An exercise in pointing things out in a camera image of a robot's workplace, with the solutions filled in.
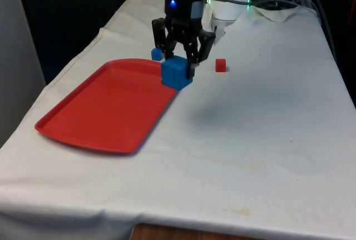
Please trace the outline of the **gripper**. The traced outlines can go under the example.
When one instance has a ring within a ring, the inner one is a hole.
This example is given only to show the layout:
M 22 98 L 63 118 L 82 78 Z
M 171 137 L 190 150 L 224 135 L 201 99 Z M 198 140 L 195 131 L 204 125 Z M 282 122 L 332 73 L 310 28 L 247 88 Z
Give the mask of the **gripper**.
M 178 43 L 177 21 L 187 22 L 180 35 L 187 58 L 187 79 L 193 79 L 195 67 L 208 58 L 215 40 L 213 32 L 202 28 L 203 12 L 204 0 L 165 0 L 165 18 L 152 21 L 155 47 L 166 59 L 174 55 Z

